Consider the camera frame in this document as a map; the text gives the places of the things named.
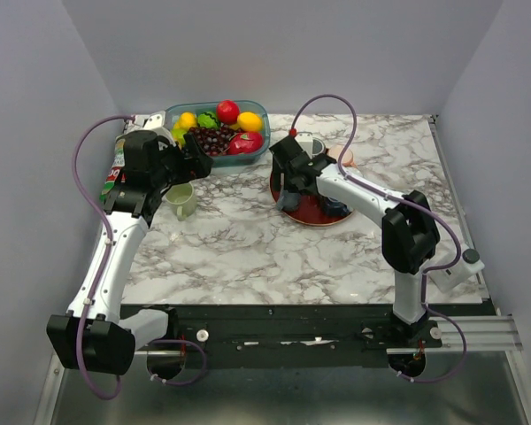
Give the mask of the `light blue textured mug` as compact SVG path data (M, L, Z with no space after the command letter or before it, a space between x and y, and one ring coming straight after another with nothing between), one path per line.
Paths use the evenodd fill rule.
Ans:
M302 196L299 193L293 193L287 190L283 190L280 192L279 197L276 201L276 208L278 211L292 213L299 208L301 198Z

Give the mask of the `sage green mug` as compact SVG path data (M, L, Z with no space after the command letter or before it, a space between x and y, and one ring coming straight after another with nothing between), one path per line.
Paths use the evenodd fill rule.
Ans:
M166 192L165 200L179 221L184 221L193 215L197 208L196 192L191 183L172 186Z

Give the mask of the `dark blue mug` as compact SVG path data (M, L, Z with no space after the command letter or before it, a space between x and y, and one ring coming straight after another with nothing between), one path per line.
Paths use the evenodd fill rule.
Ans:
M331 197L322 198L321 211L327 217L332 218L347 217L350 214L350 209L347 205Z

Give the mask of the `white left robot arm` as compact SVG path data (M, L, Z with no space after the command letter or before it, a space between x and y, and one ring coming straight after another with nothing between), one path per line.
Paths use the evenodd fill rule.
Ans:
M173 186L208 176L212 158L192 135L178 147L154 130L120 138L123 167L100 207L103 221L86 277L66 313L52 315L46 332L64 367L122 376L135 352L153 343L172 348L179 336L169 314L142 309L122 319L123 290L135 254Z

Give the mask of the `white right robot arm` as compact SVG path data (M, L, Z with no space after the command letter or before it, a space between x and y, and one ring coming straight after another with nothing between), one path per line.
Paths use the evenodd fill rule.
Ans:
M281 196L331 198L361 213L381 230L381 253L394 270L391 340L402 347L421 337L424 308L422 267L435 255L440 234L427 198L404 195L350 174L326 153L311 157L288 135L270 148L273 187Z

